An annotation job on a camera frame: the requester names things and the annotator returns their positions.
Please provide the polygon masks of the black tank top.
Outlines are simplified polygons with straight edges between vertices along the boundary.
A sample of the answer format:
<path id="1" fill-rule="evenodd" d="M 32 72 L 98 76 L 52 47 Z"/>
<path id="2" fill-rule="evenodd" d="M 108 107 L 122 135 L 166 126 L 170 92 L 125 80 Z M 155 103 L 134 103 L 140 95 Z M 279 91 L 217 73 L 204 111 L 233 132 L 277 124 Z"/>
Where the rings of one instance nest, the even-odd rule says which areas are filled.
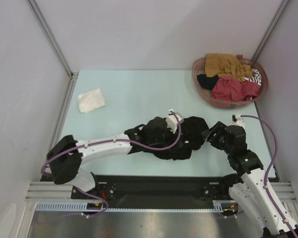
<path id="1" fill-rule="evenodd" d="M 130 140 L 141 143 L 140 130 L 143 126 L 145 126 L 145 124 L 140 124 L 124 131 L 124 133 Z M 132 143 L 132 149 L 129 153 L 145 152 L 154 154 L 154 156 L 163 160 L 187 160 L 191 157 L 193 150 L 199 150 L 204 144 L 201 133 L 208 129 L 209 127 L 203 118 L 195 116 L 185 118 L 184 122 L 181 124 L 180 141 L 172 148 L 154 151 Z"/>

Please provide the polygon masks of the white tank top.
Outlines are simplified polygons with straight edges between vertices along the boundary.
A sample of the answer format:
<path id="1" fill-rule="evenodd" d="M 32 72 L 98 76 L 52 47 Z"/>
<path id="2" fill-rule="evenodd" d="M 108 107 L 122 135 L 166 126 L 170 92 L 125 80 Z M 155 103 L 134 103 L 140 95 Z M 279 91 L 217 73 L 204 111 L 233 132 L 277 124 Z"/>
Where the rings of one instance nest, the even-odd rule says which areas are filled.
<path id="1" fill-rule="evenodd" d="M 99 88 L 79 94 L 77 99 L 79 110 L 84 114 L 106 106 L 105 98 Z"/>

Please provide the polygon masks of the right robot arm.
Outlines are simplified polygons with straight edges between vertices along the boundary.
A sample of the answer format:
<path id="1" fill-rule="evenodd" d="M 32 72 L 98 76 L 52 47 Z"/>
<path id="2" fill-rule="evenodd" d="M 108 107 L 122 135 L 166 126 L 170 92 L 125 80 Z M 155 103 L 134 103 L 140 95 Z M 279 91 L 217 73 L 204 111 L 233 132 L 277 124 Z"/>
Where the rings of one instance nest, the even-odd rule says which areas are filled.
<path id="1" fill-rule="evenodd" d="M 224 151 L 234 174 L 226 176 L 229 196 L 257 225 L 264 238 L 298 238 L 298 222 L 272 188 L 259 157 L 248 149 L 243 122 L 217 122 L 203 139 Z"/>

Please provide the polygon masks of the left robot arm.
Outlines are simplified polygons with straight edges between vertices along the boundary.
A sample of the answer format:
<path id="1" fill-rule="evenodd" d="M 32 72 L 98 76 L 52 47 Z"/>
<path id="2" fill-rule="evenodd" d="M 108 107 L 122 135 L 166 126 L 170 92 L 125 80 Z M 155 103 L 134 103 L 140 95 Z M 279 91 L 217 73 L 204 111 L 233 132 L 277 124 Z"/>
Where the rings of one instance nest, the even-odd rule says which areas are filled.
<path id="1" fill-rule="evenodd" d="M 75 140 L 73 135 L 66 135 L 48 152 L 45 166 L 50 168 L 54 184 L 70 184 L 88 192 L 98 184 L 94 173 L 82 168 L 84 164 L 109 156 L 175 150 L 181 145 L 183 121 L 171 113 L 106 139 Z"/>

